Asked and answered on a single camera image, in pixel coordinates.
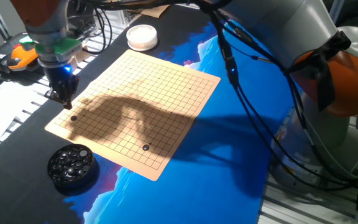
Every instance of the black stone bowl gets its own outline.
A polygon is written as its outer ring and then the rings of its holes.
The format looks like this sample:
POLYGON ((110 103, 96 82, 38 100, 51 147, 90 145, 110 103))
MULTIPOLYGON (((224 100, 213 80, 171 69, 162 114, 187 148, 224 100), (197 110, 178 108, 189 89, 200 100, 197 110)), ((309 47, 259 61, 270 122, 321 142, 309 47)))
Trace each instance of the black stone bowl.
POLYGON ((88 147, 71 144, 52 155, 48 162, 48 174, 56 187, 77 189, 95 177, 96 163, 88 147))

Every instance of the blue table mat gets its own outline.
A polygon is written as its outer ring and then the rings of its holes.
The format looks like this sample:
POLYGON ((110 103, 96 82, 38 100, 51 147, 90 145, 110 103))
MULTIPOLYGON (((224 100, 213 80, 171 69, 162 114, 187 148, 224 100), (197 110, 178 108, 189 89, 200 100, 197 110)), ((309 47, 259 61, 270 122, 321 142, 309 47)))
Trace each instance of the blue table mat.
MULTIPOLYGON (((256 54, 225 36, 241 51, 256 54)), ((96 155, 100 167, 96 184, 65 199, 84 223, 257 221, 269 151, 227 80, 214 27, 209 23, 202 32, 189 33, 188 40, 173 49, 152 56, 216 75, 219 85, 158 181, 96 155)), ((247 97, 275 132, 292 106, 286 80, 273 64, 252 60, 235 49, 233 54, 247 97)))

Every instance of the blue light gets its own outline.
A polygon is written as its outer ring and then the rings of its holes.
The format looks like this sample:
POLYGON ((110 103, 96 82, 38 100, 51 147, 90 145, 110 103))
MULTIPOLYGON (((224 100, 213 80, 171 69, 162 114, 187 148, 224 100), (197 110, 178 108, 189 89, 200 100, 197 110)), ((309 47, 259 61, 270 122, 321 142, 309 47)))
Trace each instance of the blue light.
POLYGON ((66 70, 67 72, 71 72, 71 67, 70 67, 70 66, 64 66, 64 68, 65 68, 65 70, 66 70))

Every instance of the green part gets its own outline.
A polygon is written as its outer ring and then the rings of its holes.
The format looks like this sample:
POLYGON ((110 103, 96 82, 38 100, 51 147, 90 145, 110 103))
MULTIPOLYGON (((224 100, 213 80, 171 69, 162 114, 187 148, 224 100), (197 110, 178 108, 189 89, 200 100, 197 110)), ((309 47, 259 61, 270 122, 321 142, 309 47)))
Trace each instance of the green part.
POLYGON ((19 43, 21 43, 21 44, 32 44, 32 43, 34 43, 34 41, 29 36, 25 36, 25 37, 23 37, 23 38, 21 38, 19 40, 19 43))
MULTIPOLYGON (((70 51, 72 48, 75 48, 78 44, 81 44, 81 41, 66 38, 66 39, 63 39, 59 43, 53 44, 52 47, 53 47, 55 55, 61 55, 61 54, 64 54, 64 53, 70 51)), ((40 44, 37 44, 35 46, 35 51, 38 54, 46 53, 46 52, 44 52, 44 48, 40 44)))

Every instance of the white strip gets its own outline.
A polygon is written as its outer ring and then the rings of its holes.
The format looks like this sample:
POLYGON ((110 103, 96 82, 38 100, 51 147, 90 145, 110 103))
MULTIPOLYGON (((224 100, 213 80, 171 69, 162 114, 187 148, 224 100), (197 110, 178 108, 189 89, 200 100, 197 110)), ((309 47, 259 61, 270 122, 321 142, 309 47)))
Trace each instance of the white strip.
POLYGON ((329 209, 337 210, 343 213, 347 213, 350 215, 356 215, 356 203, 346 200, 342 197, 338 197, 336 195, 332 195, 326 192, 314 192, 309 194, 301 194, 292 189, 288 189, 283 185, 278 184, 271 176, 267 179, 267 184, 272 187, 283 190, 288 194, 293 194, 294 196, 300 197, 300 200, 310 200, 311 202, 317 203, 321 206, 324 206, 329 209))
POLYGON ((5 139, 7 139, 11 134, 5 132, 1 137, 0 137, 0 141, 5 141, 5 139))
POLYGON ((45 80, 45 81, 48 81, 48 78, 46 75, 44 75, 41 79, 45 80))
POLYGON ((258 224, 281 224, 281 223, 276 220, 272 220, 271 218, 266 217, 264 215, 259 215, 258 224))
POLYGON ((92 48, 90 50, 95 51, 95 50, 101 50, 103 47, 103 44, 99 44, 99 43, 93 42, 92 40, 89 40, 86 43, 86 46, 88 46, 88 48, 92 48))
MULTIPOLYGON (((268 175, 267 177, 267 182, 270 183, 273 186, 282 186, 279 183, 277 183, 277 181, 272 177, 271 174, 268 175)), ((339 197, 336 200, 340 200, 340 198, 345 198, 345 200, 348 198, 350 202, 352 201, 356 201, 357 200, 357 194, 358 194, 358 190, 356 190, 357 192, 353 192, 353 191, 346 191, 346 190, 342 190, 339 192, 330 192, 329 195, 332 195, 333 197, 339 197)), ((322 192, 322 196, 327 195, 328 193, 322 192)))
POLYGON ((271 216, 279 218, 289 223, 309 223, 309 224, 322 224, 321 222, 291 211, 285 207, 279 206, 273 202, 269 202, 267 200, 263 201, 262 212, 267 213, 271 216))
POLYGON ((47 100, 48 100, 48 98, 46 98, 44 96, 40 96, 38 94, 35 94, 34 97, 32 97, 32 101, 34 103, 38 103, 39 105, 43 105, 47 100))
POLYGON ((77 68, 76 70, 74 70, 73 74, 76 75, 76 74, 78 74, 78 72, 80 72, 80 71, 81 71, 81 69, 77 68))
POLYGON ((293 211, 298 211, 298 213, 308 214, 308 216, 313 217, 314 219, 323 218, 324 220, 337 224, 354 223, 353 218, 323 206, 294 202, 294 200, 286 196, 285 192, 271 186, 266 186, 264 199, 270 202, 279 203, 280 206, 293 211))
POLYGON ((36 93, 40 93, 41 95, 44 95, 46 92, 49 91, 49 87, 38 83, 32 84, 31 86, 29 86, 29 88, 36 93))
POLYGON ((44 85, 46 85, 46 86, 49 86, 49 81, 46 79, 46 80, 44 80, 44 79, 40 79, 40 80, 38 80, 38 82, 40 82, 41 84, 44 84, 44 85))
POLYGON ((80 63, 78 63, 78 68, 83 69, 83 68, 85 68, 85 66, 87 66, 87 65, 88 65, 87 62, 80 62, 80 63))
MULTIPOLYGON (((111 28, 112 28, 113 37, 114 37, 114 35, 120 35, 124 31, 124 29, 113 27, 113 26, 111 28)), ((104 34, 105 34, 106 38, 110 37, 110 27, 109 26, 104 27, 104 34)))
POLYGON ((9 127, 8 127, 7 130, 14 132, 20 125, 21 125, 21 124, 19 124, 19 123, 13 121, 13 122, 11 123, 11 125, 9 125, 9 127))
POLYGON ((18 115, 16 115, 15 119, 17 119, 18 121, 24 122, 26 121, 28 118, 30 117, 29 114, 25 113, 25 112, 21 112, 18 115))
POLYGON ((0 137, 22 107, 30 103, 30 93, 26 87, 13 82, 4 82, 0 85, 0 137))
POLYGON ((31 114, 33 114, 36 110, 38 110, 40 107, 35 105, 35 104, 32 104, 32 103, 29 103, 27 105, 24 106, 23 110, 27 111, 27 112, 30 112, 31 114))
POLYGON ((200 7, 198 7, 196 4, 176 4, 178 6, 183 6, 183 7, 189 7, 192 9, 200 9, 200 7))
MULTIPOLYGON (((111 41, 111 42, 113 42, 115 39, 117 39, 117 37, 118 37, 117 34, 112 34, 112 41, 111 41)), ((107 45, 107 44, 109 43, 109 41, 110 41, 109 38, 110 38, 110 36, 105 38, 105 40, 106 40, 106 45, 107 45)), ((103 36, 92 37, 91 40, 103 45, 103 36)))
POLYGON ((92 62, 92 60, 95 59, 95 58, 96 58, 95 56, 90 55, 87 59, 84 60, 84 62, 90 63, 90 62, 92 62))

